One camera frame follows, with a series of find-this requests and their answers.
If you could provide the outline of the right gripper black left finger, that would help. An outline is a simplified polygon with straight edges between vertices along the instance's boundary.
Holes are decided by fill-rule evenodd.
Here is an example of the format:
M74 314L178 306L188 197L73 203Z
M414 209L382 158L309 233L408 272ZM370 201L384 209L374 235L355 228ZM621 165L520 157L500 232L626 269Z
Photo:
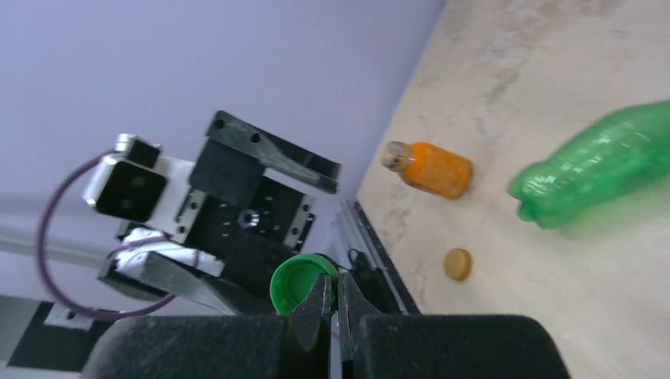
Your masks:
M288 315L136 317L96 343L83 378L326 378L332 280Z

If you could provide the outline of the green bottle cap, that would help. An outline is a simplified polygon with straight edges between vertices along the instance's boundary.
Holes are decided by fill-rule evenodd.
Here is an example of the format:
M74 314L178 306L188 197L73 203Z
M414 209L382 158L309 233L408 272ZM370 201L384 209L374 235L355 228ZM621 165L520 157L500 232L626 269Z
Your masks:
M315 280L328 276L334 284L339 280L336 265L317 253L300 253L287 259L274 271L269 295L278 314L289 315L309 295Z

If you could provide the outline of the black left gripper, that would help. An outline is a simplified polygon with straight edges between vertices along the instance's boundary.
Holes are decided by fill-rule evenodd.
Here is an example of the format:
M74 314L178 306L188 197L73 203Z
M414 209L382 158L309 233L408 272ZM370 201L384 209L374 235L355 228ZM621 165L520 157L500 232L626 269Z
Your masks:
M299 251L315 199L266 177L265 167L335 194L341 165L225 111L215 113L206 136L189 177L192 193L204 198L184 202L196 216L175 240L222 261L220 279L143 251L107 259L98 280L148 302L175 295L225 315L274 314L261 298L277 267Z

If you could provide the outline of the green plastic bottle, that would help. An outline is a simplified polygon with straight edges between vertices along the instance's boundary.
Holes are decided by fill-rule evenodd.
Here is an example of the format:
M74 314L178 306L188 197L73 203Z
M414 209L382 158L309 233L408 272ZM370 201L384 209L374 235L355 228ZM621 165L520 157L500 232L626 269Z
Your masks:
M518 218L560 227L593 206L633 193L669 175L669 102L606 114L507 187Z

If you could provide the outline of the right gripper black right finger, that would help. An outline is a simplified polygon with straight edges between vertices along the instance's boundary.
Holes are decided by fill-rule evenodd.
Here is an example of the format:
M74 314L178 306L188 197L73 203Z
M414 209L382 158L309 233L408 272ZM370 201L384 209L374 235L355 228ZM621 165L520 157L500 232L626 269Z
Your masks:
M344 378L568 378L553 339L520 315L385 314L338 280Z

